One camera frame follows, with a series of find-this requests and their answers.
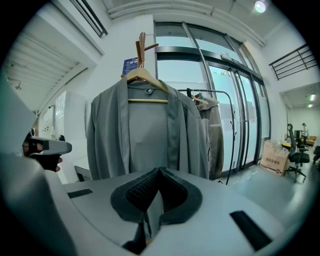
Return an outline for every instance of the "cardboard box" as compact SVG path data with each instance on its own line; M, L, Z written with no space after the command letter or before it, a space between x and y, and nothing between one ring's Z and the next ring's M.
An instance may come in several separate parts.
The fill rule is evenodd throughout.
M277 143L267 140L264 142L260 166L282 176L287 169L288 156L288 151L281 150L281 147Z

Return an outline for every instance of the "hand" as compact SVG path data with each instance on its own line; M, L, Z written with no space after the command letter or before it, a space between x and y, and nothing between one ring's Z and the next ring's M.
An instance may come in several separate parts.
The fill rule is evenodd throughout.
M29 152L29 142L28 141L25 141L23 143L22 149L23 149L23 154L26 157L28 155L28 152ZM43 151L43 146L40 143L37 143L36 144L36 149L37 149L38 153L40 153L41 151ZM61 162L62 162L62 158L60 157L59 160L58 160L58 164L60 164ZM55 168L55 171L59 172L60 171L60 167L57 166Z

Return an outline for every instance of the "railing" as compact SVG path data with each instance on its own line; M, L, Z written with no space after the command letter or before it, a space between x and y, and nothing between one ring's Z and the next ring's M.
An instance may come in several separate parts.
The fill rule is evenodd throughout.
M278 80L317 65L313 53L306 44L269 64Z
M86 0L70 0L70 2L75 6L75 8L77 8L100 38L103 35L108 34L107 30Z

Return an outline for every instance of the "black office chair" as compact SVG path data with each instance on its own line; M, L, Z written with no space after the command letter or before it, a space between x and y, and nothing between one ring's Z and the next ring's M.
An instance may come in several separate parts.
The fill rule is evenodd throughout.
M299 152L296 152L296 140L294 138L294 133L292 131L293 126L291 123L288 123L288 131L290 134L290 139L291 139L291 149L290 149L290 153L289 153L289 161L290 162L295 162L295 167L290 166L288 170L286 170L285 172L295 172L295 178L294 178L294 182L297 182L297 174L301 174L302 176L304 176L303 182L305 182L306 179L306 175L304 175L301 172L301 169L299 169L299 164L303 163L309 163L310 162L310 156L307 153L304 153L305 151L308 151L308 149L304 148L304 147L299 147Z

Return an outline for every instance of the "gray floor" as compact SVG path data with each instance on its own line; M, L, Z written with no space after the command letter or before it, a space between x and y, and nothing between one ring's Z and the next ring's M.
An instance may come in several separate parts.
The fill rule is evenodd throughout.
M294 183L294 172L278 176L254 165L232 175L228 186L264 208L288 229L304 221L320 187L320 171L312 161L304 164L301 171L306 175L305 182L303 183L303 177L299 175Z

